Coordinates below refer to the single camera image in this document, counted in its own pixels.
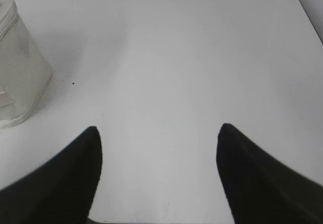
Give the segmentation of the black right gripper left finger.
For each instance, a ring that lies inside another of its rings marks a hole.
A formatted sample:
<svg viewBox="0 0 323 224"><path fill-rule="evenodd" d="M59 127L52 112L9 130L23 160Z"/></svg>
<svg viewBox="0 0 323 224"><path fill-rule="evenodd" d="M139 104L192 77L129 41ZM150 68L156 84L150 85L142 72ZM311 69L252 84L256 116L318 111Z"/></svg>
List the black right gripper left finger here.
<svg viewBox="0 0 323 224"><path fill-rule="evenodd" d="M41 167L1 189L1 223L93 223L89 212L101 168L100 134L91 126Z"/></svg>

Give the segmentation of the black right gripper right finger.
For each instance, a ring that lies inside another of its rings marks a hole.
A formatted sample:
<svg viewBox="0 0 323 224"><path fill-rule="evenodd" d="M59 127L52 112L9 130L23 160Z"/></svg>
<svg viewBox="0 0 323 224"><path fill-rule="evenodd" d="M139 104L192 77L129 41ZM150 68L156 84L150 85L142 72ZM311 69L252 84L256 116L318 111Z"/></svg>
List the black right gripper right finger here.
<svg viewBox="0 0 323 224"><path fill-rule="evenodd" d="M221 126L216 163L234 223L322 223L322 186L232 124Z"/></svg>

